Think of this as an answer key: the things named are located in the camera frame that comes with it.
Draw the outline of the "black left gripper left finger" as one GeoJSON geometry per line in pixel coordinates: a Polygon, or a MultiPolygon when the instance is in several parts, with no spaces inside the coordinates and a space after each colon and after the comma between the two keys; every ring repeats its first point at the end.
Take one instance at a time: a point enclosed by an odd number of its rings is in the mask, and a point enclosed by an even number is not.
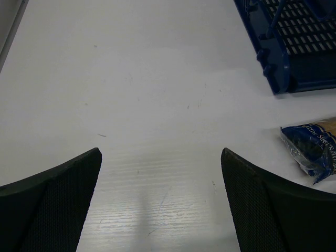
{"type": "Polygon", "coordinates": [[[1,251],[76,251],[101,164],[93,148],[1,186],[1,251]]]}

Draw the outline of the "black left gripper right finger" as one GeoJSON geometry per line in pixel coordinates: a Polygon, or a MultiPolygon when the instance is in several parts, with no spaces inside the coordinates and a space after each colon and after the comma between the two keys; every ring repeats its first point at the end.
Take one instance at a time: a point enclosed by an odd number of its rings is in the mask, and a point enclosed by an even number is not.
{"type": "Polygon", "coordinates": [[[240,251],[335,251],[335,194],[291,182],[228,148],[221,166],[240,251]]]}

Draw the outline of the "spaghetti bag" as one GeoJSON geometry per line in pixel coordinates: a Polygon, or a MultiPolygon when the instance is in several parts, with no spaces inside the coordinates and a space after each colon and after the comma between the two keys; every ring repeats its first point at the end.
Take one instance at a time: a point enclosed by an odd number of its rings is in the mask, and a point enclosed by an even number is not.
{"type": "Polygon", "coordinates": [[[280,129],[301,169],[317,184],[335,174],[335,117],[280,129]]]}

